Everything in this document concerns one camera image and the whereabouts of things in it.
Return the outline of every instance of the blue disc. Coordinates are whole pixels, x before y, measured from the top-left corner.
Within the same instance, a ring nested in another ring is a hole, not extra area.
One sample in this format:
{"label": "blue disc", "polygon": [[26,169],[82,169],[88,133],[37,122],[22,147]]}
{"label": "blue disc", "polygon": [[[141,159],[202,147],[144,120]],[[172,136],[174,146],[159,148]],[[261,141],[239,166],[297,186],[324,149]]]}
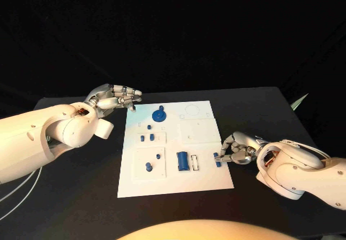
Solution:
{"label": "blue disc", "polygon": [[153,120],[156,122],[163,122],[166,119],[166,112],[164,112],[164,107],[160,106],[159,110],[153,112]]}

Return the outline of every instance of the beige surface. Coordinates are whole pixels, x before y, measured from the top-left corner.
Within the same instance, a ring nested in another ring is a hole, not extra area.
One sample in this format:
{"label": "beige surface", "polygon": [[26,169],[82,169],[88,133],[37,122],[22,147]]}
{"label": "beige surface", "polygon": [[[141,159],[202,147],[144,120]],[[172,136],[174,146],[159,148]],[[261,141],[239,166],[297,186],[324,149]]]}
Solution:
{"label": "beige surface", "polygon": [[221,220],[185,220],[150,226],[121,240],[294,240],[267,228]]}

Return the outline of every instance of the robotic hand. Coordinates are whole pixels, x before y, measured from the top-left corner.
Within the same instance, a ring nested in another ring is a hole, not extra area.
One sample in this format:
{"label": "robotic hand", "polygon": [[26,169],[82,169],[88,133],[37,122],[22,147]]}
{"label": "robotic hand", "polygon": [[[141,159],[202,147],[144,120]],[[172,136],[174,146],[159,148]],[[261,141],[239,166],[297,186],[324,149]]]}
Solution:
{"label": "robotic hand", "polygon": [[[225,155],[231,145],[234,154]],[[304,147],[323,156],[317,158]],[[346,159],[290,140],[267,142],[242,132],[225,139],[216,162],[248,164],[257,160],[257,179],[284,197],[297,200],[307,191],[330,206],[346,210]]]}
{"label": "robotic hand", "polygon": [[79,148],[94,134],[107,139],[114,125],[101,119],[114,108],[135,112],[141,91],[120,85],[97,87],[84,102],[62,104],[0,120],[0,184]]}

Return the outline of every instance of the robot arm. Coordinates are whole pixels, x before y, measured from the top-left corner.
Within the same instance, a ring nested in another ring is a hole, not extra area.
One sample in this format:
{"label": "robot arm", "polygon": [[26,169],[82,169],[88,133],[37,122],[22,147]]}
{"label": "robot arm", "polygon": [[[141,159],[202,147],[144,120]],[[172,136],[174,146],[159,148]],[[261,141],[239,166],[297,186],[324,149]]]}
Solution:
{"label": "robot arm", "polygon": [[62,104],[0,120],[0,184],[53,161],[62,153],[79,148],[92,135],[107,139],[114,125],[99,119],[114,108],[135,112],[133,101],[141,91],[118,85],[97,87],[84,102]]}
{"label": "robot arm", "polygon": [[[225,155],[231,145],[234,154]],[[300,148],[316,151],[326,159]],[[225,140],[216,162],[248,164],[257,160],[257,179],[284,197],[297,200],[307,191],[330,206],[346,210],[346,159],[290,140],[268,143],[235,132]]]}

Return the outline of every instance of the blue object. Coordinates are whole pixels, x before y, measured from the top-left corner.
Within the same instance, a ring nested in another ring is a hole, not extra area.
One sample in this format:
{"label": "blue object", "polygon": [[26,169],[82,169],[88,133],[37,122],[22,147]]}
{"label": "blue object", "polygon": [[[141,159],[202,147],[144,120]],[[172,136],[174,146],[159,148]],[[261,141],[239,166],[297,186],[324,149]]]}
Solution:
{"label": "blue object", "polygon": [[189,162],[187,162],[187,152],[182,151],[176,155],[177,155],[177,170],[190,171]]}
{"label": "blue object", "polygon": [[216,167],[219,168],[221,166],[222,166],[222,163],[219,161],[216,161]]}
{"label": "blue object", "polygon": [[154,120],[156,122],[163,122],[164,119],[166,119],[164,107],[160,106],[160,107],[159,107],[159,110],[156,110],[156,111],[153,112],[153,120]]}
{"label": "blue object", "polygon": [[150,162],[146,163],[146,170],[148,172],[151,172],[151,170],[153,170],[153,166],[151,166]]}

